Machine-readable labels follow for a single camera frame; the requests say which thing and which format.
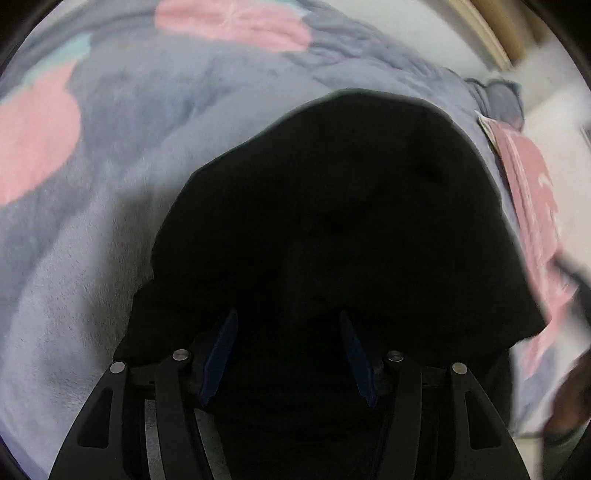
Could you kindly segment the pink pillow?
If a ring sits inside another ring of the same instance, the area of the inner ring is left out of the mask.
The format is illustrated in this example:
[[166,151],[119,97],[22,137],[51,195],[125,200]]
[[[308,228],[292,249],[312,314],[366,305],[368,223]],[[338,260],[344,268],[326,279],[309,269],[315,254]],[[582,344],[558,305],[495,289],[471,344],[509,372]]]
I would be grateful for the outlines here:
[[576,288],[553,265],[554,256],[562,250],[558,204],[542,153],[532,140],[505,122],[482,114],[478,122],[502,162],[519,224],[530,286],[546,322],[542,332],[527,342],[522,356],[525,376],[531,377],[557,339]]

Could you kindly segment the striped wooden headboard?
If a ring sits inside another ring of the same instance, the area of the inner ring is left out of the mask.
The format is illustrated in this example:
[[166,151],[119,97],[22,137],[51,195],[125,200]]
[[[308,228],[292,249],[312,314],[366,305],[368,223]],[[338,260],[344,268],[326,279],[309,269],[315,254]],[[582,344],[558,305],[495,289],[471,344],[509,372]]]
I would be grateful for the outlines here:
[[506,71],[543,44],[551,30],[525,1],[445,1],[470,29],[494,65]]

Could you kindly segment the grey pillow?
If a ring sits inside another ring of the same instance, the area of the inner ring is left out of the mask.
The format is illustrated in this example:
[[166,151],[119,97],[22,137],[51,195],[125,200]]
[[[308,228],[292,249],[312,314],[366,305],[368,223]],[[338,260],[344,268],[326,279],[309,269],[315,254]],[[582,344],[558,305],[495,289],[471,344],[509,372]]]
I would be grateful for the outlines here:
[[483,83],[466,79],[465,83],[478,104],[478,111],[493,120],[504,122],[518,131],[525,124],[522,88],[518,83],[505,79],[493,79]]

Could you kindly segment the grey floral bed blanket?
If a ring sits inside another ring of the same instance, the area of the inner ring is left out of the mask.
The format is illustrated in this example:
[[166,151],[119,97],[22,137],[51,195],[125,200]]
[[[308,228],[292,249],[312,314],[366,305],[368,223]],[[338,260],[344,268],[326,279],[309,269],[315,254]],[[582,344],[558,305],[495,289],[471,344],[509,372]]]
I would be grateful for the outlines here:
[[[447,114],[498,188],[530,286],[472,78],[318,1],[4,2],[12,12],[27,19],[1,35],[3,478],[53,479],[110,365],[176,351],[117,355],[168,212],[198,169],[312,103],[362,91]],[[512,439],[553,379],[552,347],[525,376],[535,336],[510,351]]]

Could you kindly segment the black hooded jacket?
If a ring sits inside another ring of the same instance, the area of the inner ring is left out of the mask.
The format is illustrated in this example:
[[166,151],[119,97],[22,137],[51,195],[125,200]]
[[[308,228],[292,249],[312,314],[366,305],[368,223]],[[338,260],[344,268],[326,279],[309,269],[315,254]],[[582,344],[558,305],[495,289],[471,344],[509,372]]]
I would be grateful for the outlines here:
[[512,418],[542,314],[473,142],[439,109],[346,92],[197,170],[152,249],[119,358],[185,349],[235,479],[358,479],[374,373],[467,365]]

